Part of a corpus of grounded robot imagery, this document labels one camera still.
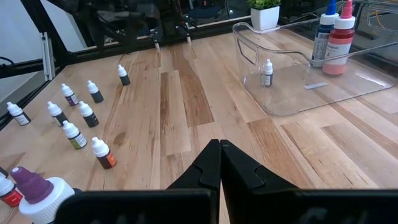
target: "cable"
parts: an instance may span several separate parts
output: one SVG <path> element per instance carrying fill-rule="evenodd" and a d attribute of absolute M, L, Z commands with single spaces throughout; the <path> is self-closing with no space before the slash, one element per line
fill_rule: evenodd
<path fill-rule="evenodd" d="M 11 65 L 12 66 L 14 66 L 15 64 L 14 64 L 14 62 L 11 60 L 11 59 L 8 59 L 8 58 L 6 58 L 6 57 L 2 57 L 2 56 L 0 56 L 0 59 L 3 59 L 3 60 L 6 60 L 6 61 L 8 61 L 9 63 L 11 63 Z"/>

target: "clear plastic tray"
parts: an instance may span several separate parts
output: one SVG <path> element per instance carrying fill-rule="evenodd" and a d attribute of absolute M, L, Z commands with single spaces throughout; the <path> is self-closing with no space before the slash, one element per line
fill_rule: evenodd
<path fill-rule="evenodd" d="M 338 3 L 339 14 L 344 3 Z M 320 61 L 311 60 L 319 19 L 263 31 L 244 22 L 233 26 L 244 86 L 267 113 L 294 114 L 397 84 L 398 4 L 353 1 L 353 8 L 356 33 L 349 54 Z M 267 58 L 274 76 L 272 85 L 263 87 Z M 342 75 L 326 75 L 314 66 L 339 58 L 347 59 Z"/>

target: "wooden tabletop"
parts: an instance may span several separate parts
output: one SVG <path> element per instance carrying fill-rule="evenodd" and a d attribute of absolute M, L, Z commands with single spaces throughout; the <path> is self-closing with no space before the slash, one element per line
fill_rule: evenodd
<path fill-rule="evenodd" d="M 117 64 L 129 73 L 122 86 Z M 105 100 L 87 90 L 95 82 Z M 89 103 L 99 125 L 89 128 L 61 92 L 69 85 Z M 397 88 L 273 117 L 241 83 L 234 37 L 219 35 L 67 66 L 26 107 L 27 126 L 0 131 L 0 166 L 25 166 L 83 190 L 164 189 L 210 139 L 229 139 L 301 188 L 398 187 Z M 47 111 L 58 104 L 89 140 L 75 150 Z M 91 138 L 104 139 L 118 163 L 104 170 Z M 221 197 L 221 223 L 228 223 Z M 29 223 L 0 203 L 0 223 Z"/>

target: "red bottle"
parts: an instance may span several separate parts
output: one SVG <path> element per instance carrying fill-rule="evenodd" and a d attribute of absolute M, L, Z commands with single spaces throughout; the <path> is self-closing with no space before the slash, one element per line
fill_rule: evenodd
<path fill-rule="evenodd" d="M 341 16 L 336 19 L 334 29 L 330 32 L 325 59 L 345 55 L 349 53 L 354 39 L 355 17 L 353 2 L 348 0 Z M 323 64 L 322 71 L 328 75 L 341 75 L 346 68 L 347 57 L 327 61 Z"/>
<path fill-rule="evenodd" d="M 0 175 L 0 199 L 10 207 L 16 207 L 23 196 L 17 191 L 17 187 L 11 180 Z"/>

